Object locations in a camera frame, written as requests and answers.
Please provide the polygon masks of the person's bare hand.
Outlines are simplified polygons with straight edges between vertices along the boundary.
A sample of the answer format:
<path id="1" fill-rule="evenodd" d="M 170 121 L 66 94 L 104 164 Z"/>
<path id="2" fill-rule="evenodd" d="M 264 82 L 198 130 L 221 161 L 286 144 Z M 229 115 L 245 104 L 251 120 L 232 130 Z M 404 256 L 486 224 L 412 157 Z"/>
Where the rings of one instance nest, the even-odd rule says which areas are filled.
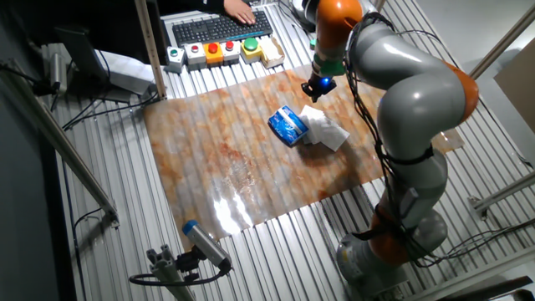
<path id="1" fill-rule="evenodd" d="M 223 7 L 225 13 L 247 25 L 253 25 L 256 22 L 252 9 L 243 0 L 224 0 Z"/>

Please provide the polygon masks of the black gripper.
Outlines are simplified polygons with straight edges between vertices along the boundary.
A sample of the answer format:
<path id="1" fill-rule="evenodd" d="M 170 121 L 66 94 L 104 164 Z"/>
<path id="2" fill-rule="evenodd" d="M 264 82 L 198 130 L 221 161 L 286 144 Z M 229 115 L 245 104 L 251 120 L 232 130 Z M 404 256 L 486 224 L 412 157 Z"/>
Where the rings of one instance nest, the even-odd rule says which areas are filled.
<path id="1" fill-rule="evenodd" d="M 308 82 L 301 84 L 303 92 L 310 96 L 314 103 L 336 87 L 337 84 L 332 77 L 320 77 L 316 74 L 312 74 Z"/>

